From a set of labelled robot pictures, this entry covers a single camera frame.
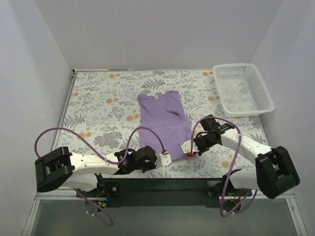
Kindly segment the purple t shirt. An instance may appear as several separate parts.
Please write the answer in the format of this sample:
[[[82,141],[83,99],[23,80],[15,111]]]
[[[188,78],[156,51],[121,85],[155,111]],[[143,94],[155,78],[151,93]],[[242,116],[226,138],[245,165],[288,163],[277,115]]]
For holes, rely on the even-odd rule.
[[[140,126],[153,130],[163,142],[173,161],[183,159],[181,145],[191,138],[191,120],[186,118],[177,91],[153,96],[139,94]]]

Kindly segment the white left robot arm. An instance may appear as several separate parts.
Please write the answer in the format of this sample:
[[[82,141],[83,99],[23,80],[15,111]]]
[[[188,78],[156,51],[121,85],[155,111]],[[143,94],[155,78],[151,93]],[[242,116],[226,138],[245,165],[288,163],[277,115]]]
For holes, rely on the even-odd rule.
[[[111,153],[101,159],[97,155],[83,155],[60,147],[35,161],[37,192],[50,192],[69,187],[90,192],[98,197],[104,193],[102,175],[128,175],[161,167],[161,155],[145,146]]]

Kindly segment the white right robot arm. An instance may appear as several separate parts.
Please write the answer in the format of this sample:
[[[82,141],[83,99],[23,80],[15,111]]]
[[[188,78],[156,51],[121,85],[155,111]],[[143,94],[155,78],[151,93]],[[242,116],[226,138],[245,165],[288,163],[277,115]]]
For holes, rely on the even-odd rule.
[[[234,195],[240,189],[257,190],[269,199],[274,199],[300,184],[300,177],[286,148],[270,147],[244,136],[239,127],[228,120],[219,124],[220,118],[206,116],[197,122],[205,135],[191,140],[189,155],[201,155],[215,145],[235,151],[250,161],[254,171],[230,170],[223,177],[223,191]]]

